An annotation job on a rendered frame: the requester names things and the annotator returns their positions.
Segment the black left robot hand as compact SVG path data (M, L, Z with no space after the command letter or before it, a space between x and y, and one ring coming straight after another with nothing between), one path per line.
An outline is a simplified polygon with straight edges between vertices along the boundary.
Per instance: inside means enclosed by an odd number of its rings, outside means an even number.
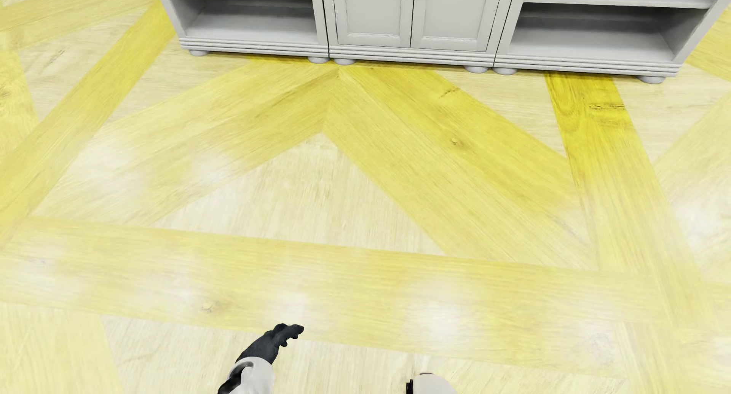
M279 349L282 346L287 346L289 339L296 340L302 332L304 332L304 327L299 324L277 324L272 330L264 332L261 337L242 351L237 361L256 357L272 365L279 355Z

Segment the white right robot leg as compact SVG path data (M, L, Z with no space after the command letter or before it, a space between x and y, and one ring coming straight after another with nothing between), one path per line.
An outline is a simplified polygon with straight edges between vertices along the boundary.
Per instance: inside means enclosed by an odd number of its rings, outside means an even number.
M458 394L450 382L433 373L419 373L407 382L406 394Z

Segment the white shelf unit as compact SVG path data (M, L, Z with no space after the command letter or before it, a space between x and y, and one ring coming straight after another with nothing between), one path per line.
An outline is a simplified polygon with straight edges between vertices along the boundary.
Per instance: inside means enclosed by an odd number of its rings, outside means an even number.
M330 60L322 0L160 0L182 49Z
M494 70L676 76L731 0L510 0Z

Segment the white two-door cabinet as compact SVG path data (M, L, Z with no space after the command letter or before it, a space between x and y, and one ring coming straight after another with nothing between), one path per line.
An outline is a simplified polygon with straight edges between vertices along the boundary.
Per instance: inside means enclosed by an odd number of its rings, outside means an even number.
M511 0L499 0L493 28L484 53L415 49L391 46L353 46L338 43L335 24L334 0L322 0L325 13L330 58L339 65L350 65L357 61L412 62L441 65L459 65L468 72L484 73L493 67L497 44L504 26L504 17Z

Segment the white cabinet door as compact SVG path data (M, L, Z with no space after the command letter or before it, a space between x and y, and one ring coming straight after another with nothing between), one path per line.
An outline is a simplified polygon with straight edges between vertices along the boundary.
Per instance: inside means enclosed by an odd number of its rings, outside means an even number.
M499 0L414 0L415 49L484 53Z
M334 0L338 43L410 47L414 0Z

